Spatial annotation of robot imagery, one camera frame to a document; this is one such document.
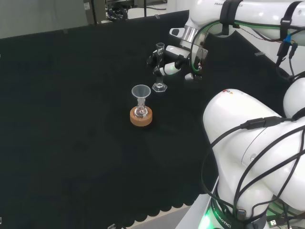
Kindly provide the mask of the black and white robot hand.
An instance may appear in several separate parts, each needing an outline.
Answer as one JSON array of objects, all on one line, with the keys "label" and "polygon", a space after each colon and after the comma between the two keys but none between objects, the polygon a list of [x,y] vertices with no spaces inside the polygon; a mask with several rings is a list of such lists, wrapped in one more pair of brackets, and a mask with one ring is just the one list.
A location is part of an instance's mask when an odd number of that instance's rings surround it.
[{"label": "black and white robot hand", "polygon": [[155,50],[146,60],[146,66],[152,68],[155,76],[174,75],[183,67],[189,67],[190,72],[185,75],[185,80],[201,79],[200,73],[207,56],[207,50],[197,47],[194,51],[189,51],[172,45],[165,46],[162,42],[155,46]]}]

